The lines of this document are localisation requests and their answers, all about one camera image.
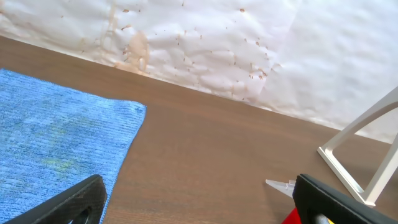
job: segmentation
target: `towel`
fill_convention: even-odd
[[[108,199],[146,107],[0,70],[0,223],[85,178]]]

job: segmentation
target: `transparent plastic object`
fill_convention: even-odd
[[[289,183],[283,183],[274,180],[266,180],[266,183],[283,194],[286,194],[290,198],[293,198],[293,190],[296,185],[296,181],[290,180]]]

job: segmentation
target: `white stand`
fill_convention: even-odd
[[[398,135],[392,143],[390,150],[376,171],[368,187],[363,190],[347,170],[338,162],[333,155],[335,147],[344,142],[350,135],[355,134],[376,118],[384,115],[390,110],[398,107],[398,88],[393,89],[384,98],[378,101],[365,113],[359,116],[335,137],[318,148],[319,154],[327,162],[333,172],[341,180],[351,195],[359,202],[370,207],[375,206],[375,201],[388,183],[394,171],[398,167]]]

